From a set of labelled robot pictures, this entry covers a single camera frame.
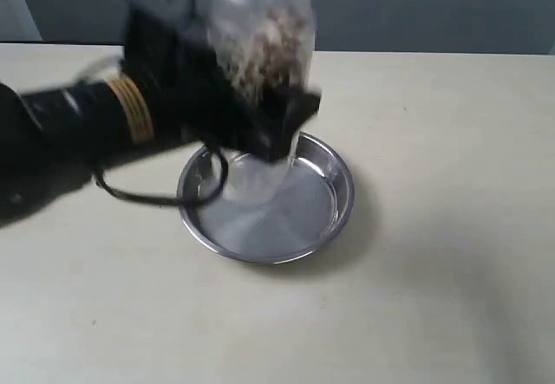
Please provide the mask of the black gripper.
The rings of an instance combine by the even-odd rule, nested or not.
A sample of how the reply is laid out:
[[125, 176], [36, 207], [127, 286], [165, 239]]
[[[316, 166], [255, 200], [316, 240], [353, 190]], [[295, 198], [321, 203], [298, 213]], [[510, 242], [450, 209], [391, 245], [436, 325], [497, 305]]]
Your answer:
[[156, 138], [200, 140], [266, 163], [289, 155], [289, 141], [318, 113], [322, 99], [319, 89], [281, 87], [248, 105], [224, 77], [196, 16], [175, 25], [131, 10], [121, 70], [143, 94]]

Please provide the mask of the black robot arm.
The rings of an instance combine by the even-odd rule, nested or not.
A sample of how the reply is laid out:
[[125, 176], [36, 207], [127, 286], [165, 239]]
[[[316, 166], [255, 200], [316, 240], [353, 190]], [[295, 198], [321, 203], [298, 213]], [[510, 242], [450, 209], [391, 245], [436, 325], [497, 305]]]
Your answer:
[[204, 25], [179, 27], [134, 8], [120, 73], [105, 81], [19, 94], [1, 88], [1, 222], [15, 223], [111, 168], [201, 142], [265, 163], [285, 158], [321, 96], [300, 86], [264, 86], [251, 107], [225, 78]]

